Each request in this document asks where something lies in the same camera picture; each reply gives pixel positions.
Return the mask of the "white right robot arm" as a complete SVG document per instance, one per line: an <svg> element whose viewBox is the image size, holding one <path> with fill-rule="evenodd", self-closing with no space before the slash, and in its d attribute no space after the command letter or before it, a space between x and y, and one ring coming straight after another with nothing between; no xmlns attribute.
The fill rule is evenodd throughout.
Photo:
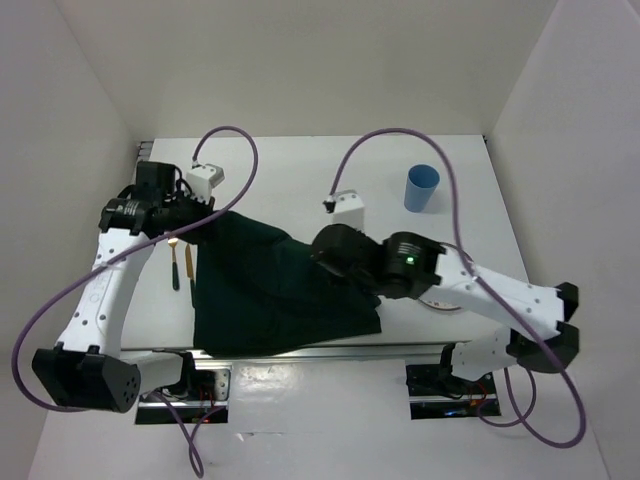
<svg viewBox="0 0 640 480"><path fill-rule="evenodd" d="M448 392L512 365L556 374L580 351L579 330L570 322L579 290L571 283L542 287L465 267L455 248L411 232L378 243L333 224L316 235L311 252L329 272L374 295L444 302L499 323L485 337L443 348L436 379Z"/></svg>

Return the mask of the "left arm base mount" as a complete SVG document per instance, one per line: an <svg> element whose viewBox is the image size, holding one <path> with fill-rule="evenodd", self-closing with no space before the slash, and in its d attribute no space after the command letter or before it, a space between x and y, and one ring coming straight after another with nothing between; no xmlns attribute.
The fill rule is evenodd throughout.
<svg viewBox="0 0 640 480"><path fill-rule="evenodd" d="M225 424L229 418L231 369L228 366L198 368L196 359L188 351L172 351L181 357L179 379L139 396L135 424L176 424L169 402L185 424Z"/></svg>

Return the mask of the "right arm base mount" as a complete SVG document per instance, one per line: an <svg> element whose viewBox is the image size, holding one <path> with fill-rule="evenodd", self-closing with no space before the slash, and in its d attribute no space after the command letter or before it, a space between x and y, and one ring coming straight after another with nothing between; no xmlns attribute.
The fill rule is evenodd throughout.
<svg viewBox="0 0 640 480"><path fill-rule="evenodd" d="M492 374L468 381L440 376L435 364L408 364L405 370L412 420L477 417L478 408L488 417L501 415Z"/></svg>

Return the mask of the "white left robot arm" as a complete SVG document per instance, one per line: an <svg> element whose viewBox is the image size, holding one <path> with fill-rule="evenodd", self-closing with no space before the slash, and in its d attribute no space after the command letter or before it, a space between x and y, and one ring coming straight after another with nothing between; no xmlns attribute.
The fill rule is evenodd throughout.
<svg viewBox="0 0 640 480"><path fill-rule="evenodd" d="M198 387L198 374L181 354L121 359L126 315L153 249L145 243L213 212L219 166L142 162L135 181L101 211L94 269L67 327L51 349L38 349L32 370L60 408L128 412L139 394L159 386L176 399Z"/></svg>

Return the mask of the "dark green cloth placemat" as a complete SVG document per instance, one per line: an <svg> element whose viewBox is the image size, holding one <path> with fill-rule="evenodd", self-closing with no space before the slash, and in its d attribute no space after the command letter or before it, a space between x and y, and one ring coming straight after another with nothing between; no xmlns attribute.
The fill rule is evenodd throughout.
<svg viewBox="0 0 640 480"><path fill-rule="evenodd" d="M333 277L287 232L223 214L197 243L193 345L223 357L270 356L378 334L379 299Z"/></svg>

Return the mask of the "white plate orange sunburst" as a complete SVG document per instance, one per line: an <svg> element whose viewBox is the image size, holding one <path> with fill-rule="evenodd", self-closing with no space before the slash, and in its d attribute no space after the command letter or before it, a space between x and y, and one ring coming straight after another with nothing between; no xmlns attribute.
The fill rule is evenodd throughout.
<svg viewBox="0 0 640 480"><path fill-rule="evenodd" d="M465 309L463 307L439 300L424 300L420 298L416 300L416 303L431 312L435 312L441 315L456 315L465 312Z"/></svg>

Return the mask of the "blue plastic cup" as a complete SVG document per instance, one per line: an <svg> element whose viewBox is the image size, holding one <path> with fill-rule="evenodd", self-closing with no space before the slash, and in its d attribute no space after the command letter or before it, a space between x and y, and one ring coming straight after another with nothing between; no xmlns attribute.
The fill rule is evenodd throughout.
<svg viewBox="0 0 640 480"><path fill-rule="evenodd" d="M432 166L418 164L407 173L404 207L412 213L422 212L440 183L440 174Z"/></svg>

